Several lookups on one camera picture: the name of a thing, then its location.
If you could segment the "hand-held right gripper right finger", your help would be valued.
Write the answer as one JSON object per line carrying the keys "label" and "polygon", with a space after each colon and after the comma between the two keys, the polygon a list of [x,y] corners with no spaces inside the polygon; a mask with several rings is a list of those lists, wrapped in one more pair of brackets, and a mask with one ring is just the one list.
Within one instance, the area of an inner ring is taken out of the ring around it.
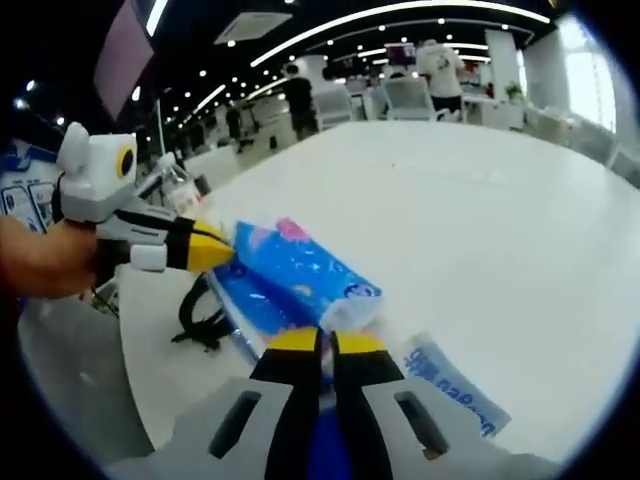
{"label": "hand-held right gripper right finger", "polygon": [[376,337],[332,332],[336,414],[355,479],[501,479],[478,418],[408,379]]}

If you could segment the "person's left hand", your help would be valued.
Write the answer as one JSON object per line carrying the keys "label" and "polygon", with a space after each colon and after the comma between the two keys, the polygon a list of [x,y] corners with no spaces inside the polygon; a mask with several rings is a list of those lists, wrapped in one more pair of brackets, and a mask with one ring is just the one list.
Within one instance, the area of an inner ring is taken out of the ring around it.
{"label": "person's left hand", "polygon": [[1,217],[1,293],[58,299],[84,292],[96,280],[95,230],[63,220],[45,233]]}

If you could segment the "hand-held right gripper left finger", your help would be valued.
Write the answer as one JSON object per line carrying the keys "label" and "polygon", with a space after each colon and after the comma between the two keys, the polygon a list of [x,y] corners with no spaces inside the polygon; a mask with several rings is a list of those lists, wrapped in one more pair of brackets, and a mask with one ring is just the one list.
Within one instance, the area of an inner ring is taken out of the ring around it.
{"label": "hand-held right gripper left finger", "polygon": [[253,372],[182,416],[149,458],[157,479],[303,479],[321,387],[319,329],[274,337]]}

